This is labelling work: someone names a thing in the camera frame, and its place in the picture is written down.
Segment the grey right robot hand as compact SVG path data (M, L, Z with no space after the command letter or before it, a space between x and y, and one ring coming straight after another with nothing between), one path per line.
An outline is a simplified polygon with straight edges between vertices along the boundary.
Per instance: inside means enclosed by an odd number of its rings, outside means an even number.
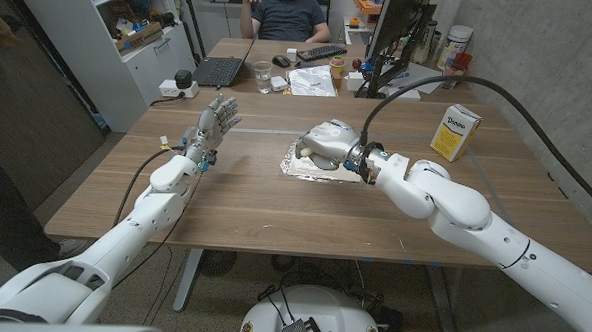
M346 161L357 165L361 150L359 135L350 125L330 120L313 127L298 139L295 157L307 157L316 167L334 171Z

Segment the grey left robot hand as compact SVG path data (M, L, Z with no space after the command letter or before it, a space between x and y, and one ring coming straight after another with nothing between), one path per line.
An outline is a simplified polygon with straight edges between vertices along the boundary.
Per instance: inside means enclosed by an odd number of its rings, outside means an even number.
M184 156L197 165L203 162L216 164L217 147L222 143L223 136L240 121L235 116L237 108L235 97L225 99L222 94L217 96L200 114L197 129Z

